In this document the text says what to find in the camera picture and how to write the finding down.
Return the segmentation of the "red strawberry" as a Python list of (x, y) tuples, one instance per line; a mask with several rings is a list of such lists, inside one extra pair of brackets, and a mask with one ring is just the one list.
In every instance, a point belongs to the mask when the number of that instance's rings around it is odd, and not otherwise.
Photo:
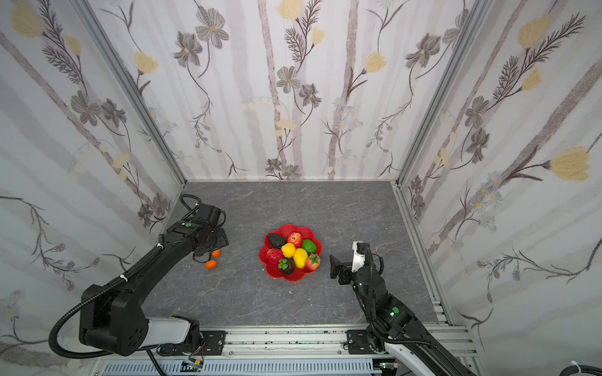
[(305, 264), (307, 271), (315, 271), (321, 266), (321, 258), (317, 254), (312, 254), (308, 257)]

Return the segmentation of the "green lime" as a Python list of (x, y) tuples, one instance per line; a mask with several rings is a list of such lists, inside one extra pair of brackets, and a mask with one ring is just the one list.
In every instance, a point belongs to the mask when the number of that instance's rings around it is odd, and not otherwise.
[(302, 241), (302, 249), (304, 249), (308, 254), (313, 255), (318, 251), (318, 246), (309, 239), (304, 239)]

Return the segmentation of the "yellow lemon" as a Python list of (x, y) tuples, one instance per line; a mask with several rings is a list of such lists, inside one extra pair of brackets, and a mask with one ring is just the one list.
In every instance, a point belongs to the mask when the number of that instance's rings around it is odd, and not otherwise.
[(297, 247), (293, 243), (286, 243), (281, 247), (285, 258), (291, 259), (296, 254)]
[(296, 265), (296, 268), (303, 269), (306, 266), (306, 262), (309, 258), (307, 251), (303, 248), (296, 249), (295, 254), (293, 255), (293, 261)]

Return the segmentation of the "red apple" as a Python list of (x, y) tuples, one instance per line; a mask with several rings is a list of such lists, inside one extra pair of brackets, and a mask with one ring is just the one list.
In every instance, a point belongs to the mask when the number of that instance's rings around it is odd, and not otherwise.
[(301, 233), (294, 232), (288, 236), (287, 241), (288, 243), (293, 244), (295, 248), (301, 248), (304, 238)]

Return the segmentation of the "dark red wrinkled fruit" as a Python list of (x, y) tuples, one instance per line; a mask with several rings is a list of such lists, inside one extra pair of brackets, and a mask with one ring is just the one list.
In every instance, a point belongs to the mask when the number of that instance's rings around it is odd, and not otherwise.
[(277, 265), (284, 258), (284, 255), (281, 249), (271, 248), (267, 251), (266, 258), (271, 265)]

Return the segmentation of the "black avocado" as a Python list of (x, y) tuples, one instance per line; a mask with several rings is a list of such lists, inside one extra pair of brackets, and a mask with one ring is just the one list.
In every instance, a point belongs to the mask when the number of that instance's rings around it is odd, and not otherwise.
[(267, 235), (267, 243), (271, 248), (281, 249), (288, 241), (278, 233), (269, 233)]

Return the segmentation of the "dark brown avocado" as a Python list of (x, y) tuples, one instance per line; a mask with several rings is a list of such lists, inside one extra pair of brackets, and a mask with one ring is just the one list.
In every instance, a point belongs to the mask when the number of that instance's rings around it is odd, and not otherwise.
[(278, 261), (277, 267), (283, 275), (290, 275), (295, 272), (296, 263), (292, 258), (282, 258)]

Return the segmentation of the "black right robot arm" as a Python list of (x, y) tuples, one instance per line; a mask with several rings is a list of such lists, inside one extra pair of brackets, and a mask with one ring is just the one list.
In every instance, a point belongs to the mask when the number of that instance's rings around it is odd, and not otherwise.
[(431, 335), (415, 313), (389, 293), (371, 255), (360, 256), (360, 266), (330, 256), (330, 277), (350, 285), (365, 315), (365, 330), (346, 332), (351, 355), (384, 354), (415, 375), (473, 375)]

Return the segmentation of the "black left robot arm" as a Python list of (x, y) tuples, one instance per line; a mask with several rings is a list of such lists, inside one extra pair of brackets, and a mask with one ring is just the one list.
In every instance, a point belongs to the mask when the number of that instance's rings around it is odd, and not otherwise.
[[(226, 213), (212, 205), (196, 204), (158, 237), (157, 244), (132, 267), (104, 286), (91, 285), (81, 302), (65, 313), (49, 334), (49, 347), (67, 359), (92, 359), (171, 345), (194, 352), (203, 343), (196, 320), (179, 316), (149, 318), (142, 306), (161, 279), (188, 255), (205, 255), (228, 244), (223, 229)], [(58, 340), (64, 324), (79, 317), (79, 341), (90, 352), (65, 349)]]

